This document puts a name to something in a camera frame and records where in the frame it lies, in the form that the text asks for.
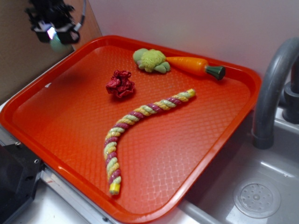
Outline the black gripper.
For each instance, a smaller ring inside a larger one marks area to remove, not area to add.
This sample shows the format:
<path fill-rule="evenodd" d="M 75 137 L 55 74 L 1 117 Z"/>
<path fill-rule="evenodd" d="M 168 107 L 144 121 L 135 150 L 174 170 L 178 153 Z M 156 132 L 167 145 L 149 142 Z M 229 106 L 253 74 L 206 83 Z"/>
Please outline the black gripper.
<path fill-rule="evenodd" d="M 49 43 L 48 30 L 52 25 L 57 28 L 56 34 L 62 44 L 75 44 L 80 40 L 77 25 L 73 23 L 71 13 L 74 7 L 63 0 L 30 0 L 32 7 L 25 9 L 38 40 Z"/>

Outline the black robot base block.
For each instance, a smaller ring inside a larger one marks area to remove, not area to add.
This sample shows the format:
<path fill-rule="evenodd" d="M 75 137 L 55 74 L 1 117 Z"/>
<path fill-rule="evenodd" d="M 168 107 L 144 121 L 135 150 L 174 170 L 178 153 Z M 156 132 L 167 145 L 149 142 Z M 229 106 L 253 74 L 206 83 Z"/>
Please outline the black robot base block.
<path fill-rule="evenodd" d="M 0 147 L 0 222 L 11 223 L 33 201 L 42 160 L 24 145 Z"/>

